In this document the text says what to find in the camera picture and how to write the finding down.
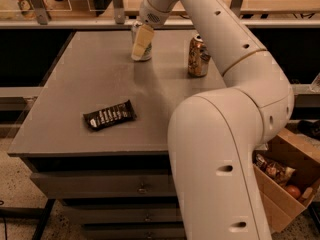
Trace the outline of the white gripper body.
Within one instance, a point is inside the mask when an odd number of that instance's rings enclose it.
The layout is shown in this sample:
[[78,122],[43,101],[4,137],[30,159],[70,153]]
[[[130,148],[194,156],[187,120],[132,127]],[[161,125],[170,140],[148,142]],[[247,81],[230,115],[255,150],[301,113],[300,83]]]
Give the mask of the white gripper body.
[[163,26],[170,15],[170,6],[169,0],[143,0],[139,9],[141,22],[153,28]]

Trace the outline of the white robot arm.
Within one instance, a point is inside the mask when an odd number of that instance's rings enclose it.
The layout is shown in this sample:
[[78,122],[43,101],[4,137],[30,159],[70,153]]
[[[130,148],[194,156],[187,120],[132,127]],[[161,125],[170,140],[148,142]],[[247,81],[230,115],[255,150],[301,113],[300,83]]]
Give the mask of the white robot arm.
[[140,18],[158,28],[176,3],[226,84],[185,99],[169,122],[168,152],[187,240],[272,240],[252,154],[290,119],[292,87],[222,0],[143,0]]

